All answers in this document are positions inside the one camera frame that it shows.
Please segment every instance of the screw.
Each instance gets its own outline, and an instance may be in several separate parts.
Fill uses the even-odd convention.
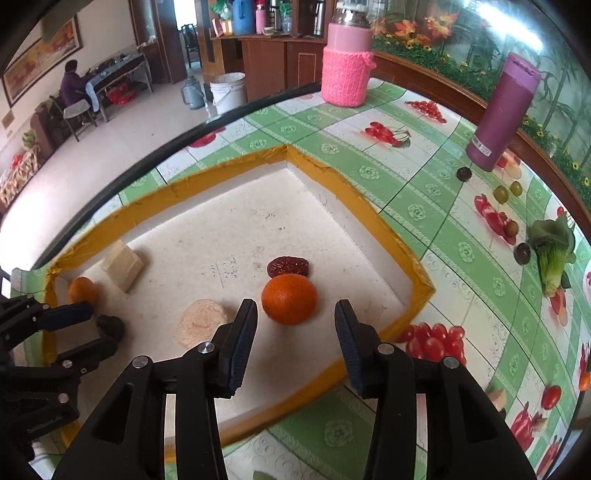
[[[443,359],[443,365],[448,368],[457,368],[460,366],[460,362],[458,362],[457,358],[454,356],[447,356]]]
[[[197,351],[199,353],[211,353],[216,349],[216,346],[211,342],[202,342],[197,345]]]
[[[131,364],[134,366],[134,368],[143,368],[148,365],[149,361],[150,359],[147,356],[140,355],[135,357]]]
[[[394,353],[394,345],[389,343],[380,343],[378,345],[378,352],[382,355],[392,355]]]

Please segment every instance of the white tiled floor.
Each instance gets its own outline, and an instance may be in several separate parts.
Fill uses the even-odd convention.
[[[156,85],[135,101],[111,107],[108,124],[70,137],[33,177],[0,228],[0,265],[29,270],[66,223],[104,187],[140,159],[216,115],[209,105],[183,104],[176,85]]]

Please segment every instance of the picture frame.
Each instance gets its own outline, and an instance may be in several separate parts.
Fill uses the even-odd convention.
[[[38,39],[34,42],[8,66],[2,76],[8,105],[12,107],[47,72],[81,48],[76,16],[66,22],[50,41]]]

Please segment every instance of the white bucket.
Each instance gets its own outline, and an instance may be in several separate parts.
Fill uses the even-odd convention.
[[[210,83],[213,104],[217,107],[218,115],[237,106],[246,105],[245,77],[242,72],[227,73],[216,77]]]

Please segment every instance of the door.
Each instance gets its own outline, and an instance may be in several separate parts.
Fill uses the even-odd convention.
[[[154,0],[156,7],[155,24],[160,54],[164,58],[168,78],[177,83],[187,78],[183,48],[178,36],[177,18],[174,15],[173,0]]]
[[[319,82],[322,77],[322,51],[320,42],[287,43],[287,87],[296,88]]]
[[[249,102],[285,90],[285,42],[242,40]]]

